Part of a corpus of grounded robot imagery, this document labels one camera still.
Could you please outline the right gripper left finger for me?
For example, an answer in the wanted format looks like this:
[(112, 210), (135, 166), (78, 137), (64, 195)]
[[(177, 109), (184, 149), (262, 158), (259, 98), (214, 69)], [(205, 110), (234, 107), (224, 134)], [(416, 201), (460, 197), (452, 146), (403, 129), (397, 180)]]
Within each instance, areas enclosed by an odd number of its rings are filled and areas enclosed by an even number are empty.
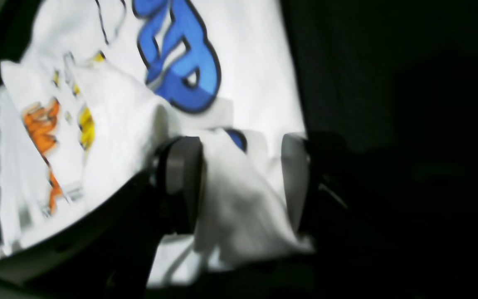
[(58, 299), (144, 298), (162, 238), (194, 231), (202, 169), (199, 138), (162, 144), (141, 172), (61, 233), (51, 255), (68, 258), (28, 286)]

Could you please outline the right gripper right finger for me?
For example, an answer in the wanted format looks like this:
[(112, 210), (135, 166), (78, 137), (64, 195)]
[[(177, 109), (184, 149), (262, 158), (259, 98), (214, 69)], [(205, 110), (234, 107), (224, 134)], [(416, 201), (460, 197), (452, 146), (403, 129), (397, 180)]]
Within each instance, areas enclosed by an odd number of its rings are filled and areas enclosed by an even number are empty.
[(309, 192), (310, 161), (305, 139), (299, 134), (285, 134), (281, 142), (281, 170), (288, 218), (294, 233), (299, 228)]

